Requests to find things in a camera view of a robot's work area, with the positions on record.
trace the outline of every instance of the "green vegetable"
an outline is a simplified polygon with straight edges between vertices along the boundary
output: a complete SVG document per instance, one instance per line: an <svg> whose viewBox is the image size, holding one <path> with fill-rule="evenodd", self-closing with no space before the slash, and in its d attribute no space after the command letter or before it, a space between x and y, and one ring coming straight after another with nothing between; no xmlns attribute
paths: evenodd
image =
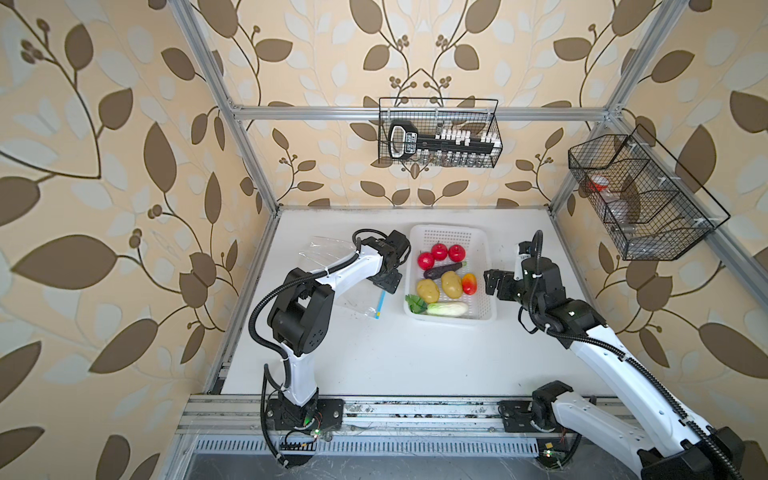
<svg viewBox="0 0 768 480"><path fill-rule="evenodd" d="M469 311L469 305L464 302L437 302L427 306L427 315L462 316Z"/></svg>
<svg viewBox="0 0 768 480"><path fill-rule="evenodd" d="M418 295L406 295L408 308L414 313L424 313L427 311L427 302Z"/></svg>

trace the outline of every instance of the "plastic storage basket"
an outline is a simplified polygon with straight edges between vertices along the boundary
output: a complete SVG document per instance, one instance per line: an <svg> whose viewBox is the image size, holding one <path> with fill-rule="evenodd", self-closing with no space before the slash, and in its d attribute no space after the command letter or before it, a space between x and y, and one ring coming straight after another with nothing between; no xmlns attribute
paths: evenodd
<svg viewBox="0 0 768 480"><path fill-rule="evenodd" d="M411 242L413 253L408 259L406 269L405 293L416 293L416 284L424 279L424 271L416 262L421 252L429 252L435 243L444 243L446 247L461 245L466 250L464 259L467 264L456 273L464 276L474 273L478 279L478 291L475 295L462 294L459 299L452 299L442 291L440 279L435 283L440 287L440 302L460 301L469 305L469 311L460 317L419 315L411 312L408 302L403 300L403 308L407 316L425 320L428 322L451 323L460 325L482 325L496 319L496 303L493 296L485 295L485 281L482 273L491 268L491 253L488 249L488 237L485 232L476 228L460 227L456 225L416 225L411 229L408 239ZM435 262L435 266L453 263L450 258Z"/></svg>

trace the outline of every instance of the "potato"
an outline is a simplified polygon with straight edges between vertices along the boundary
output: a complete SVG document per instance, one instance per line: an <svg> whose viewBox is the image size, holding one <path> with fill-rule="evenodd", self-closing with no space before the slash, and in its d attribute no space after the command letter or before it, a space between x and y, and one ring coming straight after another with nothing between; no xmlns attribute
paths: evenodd
<svg viewBox="0 0 768 480"><path fill-rule="evenodd" d="M416 293L427 303L440 300L440 290L437 288L437 283L432 280L420 280L416 284Z"/></svg>
<svg viewBox="0 0 768 480"><path fill-rule="evenodd" d="M456 299L464 293L464 290L462 289L462 278L458 276L456 272L450 271L443 273L440 277L440 281L442 282L442 291L445 292L445 295Z"/></svg>

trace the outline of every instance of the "floral wallpaper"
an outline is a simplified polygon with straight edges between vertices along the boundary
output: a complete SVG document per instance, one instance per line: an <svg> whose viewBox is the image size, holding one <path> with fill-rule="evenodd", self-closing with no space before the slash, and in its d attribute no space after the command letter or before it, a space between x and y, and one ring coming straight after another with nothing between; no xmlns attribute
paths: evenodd
<svg viewBox="0 0 768 480"><path fill-rule="evenodd" d="M768 5L689 6L624 114L678 155L733 215L723 228L768 266ZM768 314L705 243L674 262L620 260L584 196L559 221L601 313L675 395L750 440L744 477L766 478Z"/></svg>
<svg viewBox="0 0 768 480"><path fill-rule="evenodd" d="M360 106L364 96L605 104L654 0L192 0L230 96Z"/></svg>
<svg viewBox="0 0 768 480"><path fill-rule="evenodd" d="M490 169L377 159L370 122L246 125L278 203L311 207L545 205L568 171L568 148L587 134L577 121L500 122L504 150Z"/></svg>
<svg viewBox="0 0 768 480"><path fill-rule="evenodd" d="M163 7L0 1L0 478L156 475L265 226Z"/></svg>

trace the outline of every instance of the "wire basket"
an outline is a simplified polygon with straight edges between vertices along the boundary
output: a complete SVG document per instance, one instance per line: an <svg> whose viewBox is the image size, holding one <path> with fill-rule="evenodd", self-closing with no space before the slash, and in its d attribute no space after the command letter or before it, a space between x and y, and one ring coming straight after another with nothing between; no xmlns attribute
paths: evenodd
<svg viewBox="0 0 768 480"><path fill-rule="evenodd" d="M504 147L497 106L485 98L382 97L379 163L493 168Z"/></svg>
<svg viewBox="0 0 768 480"><path fill-rule="evenodd" d="M649 153L653 146L674 160L675 173L655 161ZM676 260L730 218L642 125L629 135L603 135L572 147L568 168L624 260ZM716 213L705 213L694 198Z"/></svg>

